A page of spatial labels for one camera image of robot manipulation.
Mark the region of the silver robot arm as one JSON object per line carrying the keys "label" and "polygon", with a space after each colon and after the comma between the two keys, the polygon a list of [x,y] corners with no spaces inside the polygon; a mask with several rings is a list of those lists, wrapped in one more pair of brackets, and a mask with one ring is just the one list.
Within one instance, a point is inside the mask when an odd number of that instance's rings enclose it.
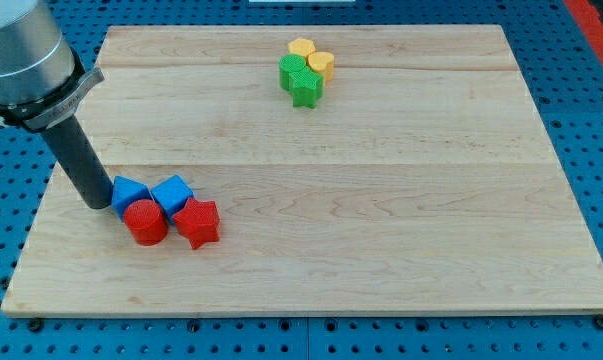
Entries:
{"label": "silver robot arm", "polygon": [[45,2],[0,1],[0,125],[52,128],[103,80],[84,68]]}

